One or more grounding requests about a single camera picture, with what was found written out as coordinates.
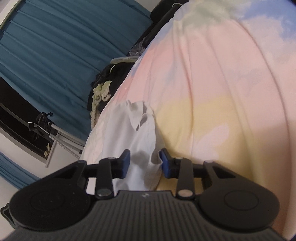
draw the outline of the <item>bed sheet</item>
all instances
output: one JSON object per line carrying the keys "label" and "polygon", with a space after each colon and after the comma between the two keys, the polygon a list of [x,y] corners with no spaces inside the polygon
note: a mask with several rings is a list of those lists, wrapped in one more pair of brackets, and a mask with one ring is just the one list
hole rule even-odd
{"label": "bed sheet", "polygon": [[[146,101],[172,156],[220,164],[273,191],[273,225],[296,232],[296,7],[286,0],[190,0],[102,112],[82,158],[101,151],[110,110]],[[174,190],[161,178],[158,190]]]}

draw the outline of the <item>black disc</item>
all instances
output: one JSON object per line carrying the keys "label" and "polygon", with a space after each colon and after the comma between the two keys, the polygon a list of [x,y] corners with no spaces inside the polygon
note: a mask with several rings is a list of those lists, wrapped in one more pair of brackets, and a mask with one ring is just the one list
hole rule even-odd
{"label": "black disc", "polygon": [[42,185],[30,185],[11,199],[13,220],[27,229],[53,231],[68,227],[89,211],[88,194],[70,180],[53,179]]}

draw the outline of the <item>teal curtain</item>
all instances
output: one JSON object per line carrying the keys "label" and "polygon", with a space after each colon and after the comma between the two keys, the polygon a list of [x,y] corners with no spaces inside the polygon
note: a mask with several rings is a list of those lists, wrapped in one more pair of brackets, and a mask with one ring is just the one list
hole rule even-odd
{"label": "teal curtain", "polygon": [[18,189],[22,189],[40,178],[21,168],[0,152],[0,176]]}
{"label": "teal curtain", "polygon": [[133,0],[23,0],[0,31],[0,76],[40,112],[53,112],[57,126],[86,140],[90,83],[150,24],[149,12]]}

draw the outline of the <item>dark window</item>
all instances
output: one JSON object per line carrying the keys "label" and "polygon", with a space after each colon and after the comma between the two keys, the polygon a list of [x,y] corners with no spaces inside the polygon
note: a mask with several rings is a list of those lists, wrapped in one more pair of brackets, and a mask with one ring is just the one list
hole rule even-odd
{"label": "dark window", "polygon": [[52,141],[29,131],[28,122],[35,122],[40,112],[22,98],[0,77],[0,128],[18,142],[47,159],[45,152]]}

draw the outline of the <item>ribbed gray panel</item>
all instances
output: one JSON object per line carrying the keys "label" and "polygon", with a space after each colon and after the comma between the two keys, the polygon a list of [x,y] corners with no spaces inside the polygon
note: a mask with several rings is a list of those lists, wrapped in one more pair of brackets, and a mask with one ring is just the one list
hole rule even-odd
{"label": "ribbed gray panel", "polygon": [[192,202],[171,192],[121,191],[98,201],[75,225],[54,232],[17,229],[5,241],[283,241],[272,229],[238,234],[206,221]]}

